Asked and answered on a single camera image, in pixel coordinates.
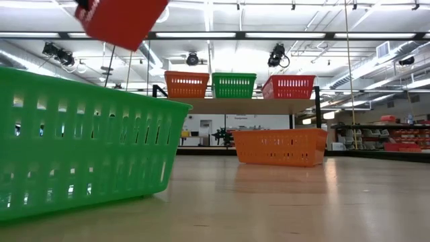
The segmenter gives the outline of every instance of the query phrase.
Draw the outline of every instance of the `basket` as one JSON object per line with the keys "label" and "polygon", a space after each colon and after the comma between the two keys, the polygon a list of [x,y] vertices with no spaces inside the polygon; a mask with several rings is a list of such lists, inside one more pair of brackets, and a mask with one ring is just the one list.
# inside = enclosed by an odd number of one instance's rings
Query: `basket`
{"label": "basket", "polygon": [[234,131],[242,163],[313,167],[324,159],[327,132],[321,129]]}
{"label": "basket", "polygon": [[189,108],[0,68],[0,221],[165,190]]}
{"label": "basket", "polygon": [[215,98],[252,98],[257,74],[213,73],[212,93]]}
{"label": "basket", "polygon": [[265,99],[310,99],[314,75],[272,75],[263,86]]}
{"label": "basket", "polygon": [[166,71],[165,78],[169,97],[204,98],[209,74]]}

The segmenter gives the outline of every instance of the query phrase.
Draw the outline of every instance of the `green basket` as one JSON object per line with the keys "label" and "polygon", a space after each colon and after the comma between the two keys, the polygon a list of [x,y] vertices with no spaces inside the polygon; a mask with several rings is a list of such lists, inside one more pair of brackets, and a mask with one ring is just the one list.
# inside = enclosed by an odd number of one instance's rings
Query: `green basket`
{"label": "green basket", "polygon": [[212,93],[215,98],[252,98],[257,74],[213,73]]}
{"label": "green basket", "polygon": [[165,190],[189,108],[0,68],[0,221]]}

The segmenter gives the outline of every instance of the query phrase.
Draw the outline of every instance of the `light fixture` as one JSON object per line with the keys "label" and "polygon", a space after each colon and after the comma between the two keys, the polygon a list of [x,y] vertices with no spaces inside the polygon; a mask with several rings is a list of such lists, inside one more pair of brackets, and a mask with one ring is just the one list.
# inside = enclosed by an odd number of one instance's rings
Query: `light fixture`
{"label": "light fixture", "polygon": [[422,90],[410,90],[410,93],[430,93],[430,89],[422,89]]}
{"label": "light fixture", "polygon": [[365,93],[402,93],[402,90],[364,90]]}
{"label": "light fixture", "polygon": [[[349,33],[349,38],[404,38],[415,37],[414,33]],[[346,33],[335,34],[335,38],[346,38]]]}
{"label": "light fixture", "polygon": [[90,38],[86,33],[68,33],[70,38]]}
{"label": "light fixture", "polygon": [[324,38],[324,33],[246,33],[246,38]]}
{"label": "light fixture", "polygon": [[60,38],[52,32],[0,32],[0,38]]}
{"label": "light fixture", "polygon": [[334,112],[328,112],[328,113],[322,115],[322,117],[325,120],[332,120],[332,119],[335,119],[335,113]]}
{"label": "light fixture", "polygon": [[229,32],[162,32],[156,33],[158,38],[235,38],[236,33]]}
{"label": "light fixture", "polygon": [[371,84],[370,86],[366,87],[365,89],[366,90],[375,89],[375,88],[381,87],[381,86],[383,86],[383,85],[385,85],[385,84],[387,84],[389,82],[390,82],[389,80],[379,81],[377,83]]}
{"label": "light fixture", "polygon": [[308,118],[308,119],[303,120],[302,123],[305,125],[306,124],[312,124],[312,120],[310,118]]}
{"label": "light fixture", "polygon": [[373,99],[372,101],[373,101],[373,102],[382,101],[382,100],[384,100],[384,99],[387,99],[387,98],[389,98],[389,97],[392,97],[393,95],[394,95],[394,94],[384,95],[384,96],[382,96],[382,97],[377,97],[377,98]]}
{"label": "light fixture", "polygon": [[430,85],[430,78],[429,79],[424,79],[424,80],[421,80],[421,81],[415,81],[415,82],[413,82],[411,84],[408,84],[407,89],[422,87],[422,86],[426,86],[426,85]]}
{"label": "light fixture", "polygon": [[[355,101],[354,102],[354,107],[358,106],[358,105],[362,105],[365,104],[367,101]],[[343,107],[352,107],[352,102],[346,103],[342,105]]]}

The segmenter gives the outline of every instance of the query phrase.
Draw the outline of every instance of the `floor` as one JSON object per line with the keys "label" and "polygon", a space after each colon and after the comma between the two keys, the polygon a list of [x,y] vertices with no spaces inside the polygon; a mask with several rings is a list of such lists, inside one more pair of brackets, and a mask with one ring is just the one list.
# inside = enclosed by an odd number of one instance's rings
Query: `floor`
{"label": "floor", "polygon": [[175,162],[169,188],[0,228],[0,241],[428,241],[430,165],[328,158],[314,168]]}

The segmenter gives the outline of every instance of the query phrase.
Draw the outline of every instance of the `red basket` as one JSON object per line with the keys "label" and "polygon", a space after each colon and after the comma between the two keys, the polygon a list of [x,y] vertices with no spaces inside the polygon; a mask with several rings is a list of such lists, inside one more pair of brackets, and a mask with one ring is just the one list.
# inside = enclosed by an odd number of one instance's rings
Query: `red basket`
{"label": "red basket", "polygon": [[385,151],[421,152],[417,144],[384,143]]}
{"label": "red basket", "polygon": [[242,163],[313,167],[324,161],[327,132],[319,128],[234,131],[233,136]]}
{"label": "red basket", "polygon": [[314,75],[273,75],[263,86],[265,99],[310,99]]}
{"label": "red basket", "polygon": [[209,82],[207,73],[166,71],[165,78],[169,97],[204,98]]}

